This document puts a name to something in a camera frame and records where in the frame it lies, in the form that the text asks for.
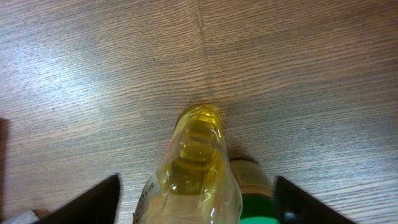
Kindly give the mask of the green lid jar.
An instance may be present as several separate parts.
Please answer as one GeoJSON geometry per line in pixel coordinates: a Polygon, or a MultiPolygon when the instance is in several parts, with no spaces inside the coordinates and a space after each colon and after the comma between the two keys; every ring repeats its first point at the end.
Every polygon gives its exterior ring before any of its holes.
{"type": "Polygon", "coordinates": [[[231,160],[231,168],[243,200],[240,224],[278,224],[274,187],[265,170],[245,159],[231,160]]]}

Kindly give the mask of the yellow Vim liquid bottle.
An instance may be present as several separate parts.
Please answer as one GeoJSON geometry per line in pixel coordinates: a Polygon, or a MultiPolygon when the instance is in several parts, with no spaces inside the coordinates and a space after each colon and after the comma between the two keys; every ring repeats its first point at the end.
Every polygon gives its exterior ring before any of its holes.
{"type": "Polygon", "coordinates": [[[239,223],[242,208],[218,110],[187,108],[142,190],[133,224],[239,223]]]}

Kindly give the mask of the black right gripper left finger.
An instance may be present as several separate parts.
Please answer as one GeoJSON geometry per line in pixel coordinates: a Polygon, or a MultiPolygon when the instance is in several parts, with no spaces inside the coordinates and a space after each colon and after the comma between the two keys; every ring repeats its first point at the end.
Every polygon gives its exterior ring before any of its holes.
{"type": "Polygon", "coordinates": [[[35,224],[113,224],[120,193],[119,176],[111,175],[35,224]]]}

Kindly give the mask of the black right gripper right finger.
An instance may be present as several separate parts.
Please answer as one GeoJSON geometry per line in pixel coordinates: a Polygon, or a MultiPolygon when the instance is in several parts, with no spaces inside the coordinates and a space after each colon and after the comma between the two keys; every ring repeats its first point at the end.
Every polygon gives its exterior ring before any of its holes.
{"type": "Polygon", "coordinates": [[[279,223],[355,224],[280,175],[275,181],[274,200],[279,223]]]}

